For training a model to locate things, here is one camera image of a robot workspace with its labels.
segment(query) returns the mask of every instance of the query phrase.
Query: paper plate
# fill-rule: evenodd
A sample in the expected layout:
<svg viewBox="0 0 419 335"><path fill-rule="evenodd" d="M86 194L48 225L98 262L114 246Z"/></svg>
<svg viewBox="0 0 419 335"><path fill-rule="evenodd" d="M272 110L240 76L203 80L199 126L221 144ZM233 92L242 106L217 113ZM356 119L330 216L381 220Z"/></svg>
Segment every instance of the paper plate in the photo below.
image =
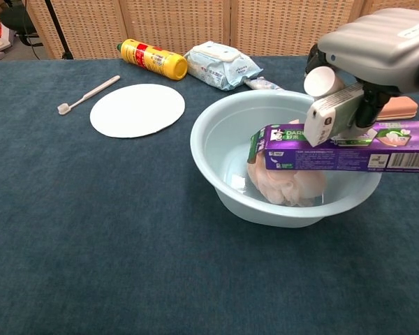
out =
<svg viewBox="0 0 419 335"><path fill-rule="evenodd" d="M102 97L90 112L90 122L109 137L140 137L175 123L184 112L183 96L170 87L138 84Z"/></svg>

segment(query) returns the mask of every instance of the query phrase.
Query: table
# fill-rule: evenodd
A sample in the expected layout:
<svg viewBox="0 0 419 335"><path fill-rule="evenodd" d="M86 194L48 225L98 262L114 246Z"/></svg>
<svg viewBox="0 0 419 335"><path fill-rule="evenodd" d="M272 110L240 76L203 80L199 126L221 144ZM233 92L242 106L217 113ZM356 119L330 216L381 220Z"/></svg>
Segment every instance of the table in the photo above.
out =
<svg viewBox="0 0 419 335"><path fill-rule="evenodd" d="M255 60L302 91L304 58ZM138 139L95 131L93 104L138 83L178 90L183 117ZM235 217L189 136L208 105L247 89L117 59L1 62L0 335L419 334L418 175L385 174L359 207L304 229Z"/></svg>

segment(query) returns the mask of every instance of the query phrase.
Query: yellow plastic bottle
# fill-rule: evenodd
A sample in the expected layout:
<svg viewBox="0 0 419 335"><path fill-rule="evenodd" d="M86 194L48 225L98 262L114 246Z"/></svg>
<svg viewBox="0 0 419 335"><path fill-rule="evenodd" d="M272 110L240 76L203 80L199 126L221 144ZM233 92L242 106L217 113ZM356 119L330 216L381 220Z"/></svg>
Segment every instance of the yellow plastic bottle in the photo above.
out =
<svg viewBox="0 0 419 335"><path fill-rule="evenodd" d="M172 80L182 79L188 72L188 61L180 54L127 39L118 44L122 59Z"/></svg>

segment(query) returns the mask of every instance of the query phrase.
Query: woven screen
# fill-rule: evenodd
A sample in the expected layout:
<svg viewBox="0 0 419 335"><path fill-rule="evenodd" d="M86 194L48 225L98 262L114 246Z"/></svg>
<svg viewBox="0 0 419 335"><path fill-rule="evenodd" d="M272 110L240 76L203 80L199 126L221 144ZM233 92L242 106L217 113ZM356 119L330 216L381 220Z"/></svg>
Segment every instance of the woven screen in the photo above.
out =
<svg viewBox="0 0 419 335"><path fill-rule="evenodd" d="M52 59L61 59L64 49L44 0L27 0L27 11L41 37L47 54Z"/></svg>
<svg viewBox="0 0 419 335"><path fill-rule="evenodd" d="M184 54L213 40L229 44L229 0L121 0L130 38Z"/></svg>
<svg viewBox="0 0 419 335"><path fill-rule="evenodd" d="M237 0L231 43L248 55L301 55L327 32L357 18L358 0Z"/></svg>
<svg viewBox="0 0 419 335"><path fill-rule="evenodd" d="M127 38L118 0L52 0L74 59L118 58Z"/></svg>
<svg viewBox="0 0 419 335"><path fill-rule="evenodd" d="M376 10L391 7L419 10L419 0L367 0L362 14L371 14Z"/></svg>

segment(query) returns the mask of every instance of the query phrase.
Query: toothpaste box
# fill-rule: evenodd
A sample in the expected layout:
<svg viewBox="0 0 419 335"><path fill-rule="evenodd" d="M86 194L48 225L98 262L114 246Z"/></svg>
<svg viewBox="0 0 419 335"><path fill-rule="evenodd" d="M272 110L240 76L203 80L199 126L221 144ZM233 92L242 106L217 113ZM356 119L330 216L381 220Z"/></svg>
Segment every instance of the toothpaste box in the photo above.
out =
<svg viewBox="0 0 419 335"><path fill-rule="evenodd" d="M419 172L419 121L376 122L355 138L333 137L312 147L304 124L275 124L251 137L248 163L264 151L268 170Z"/></svg>

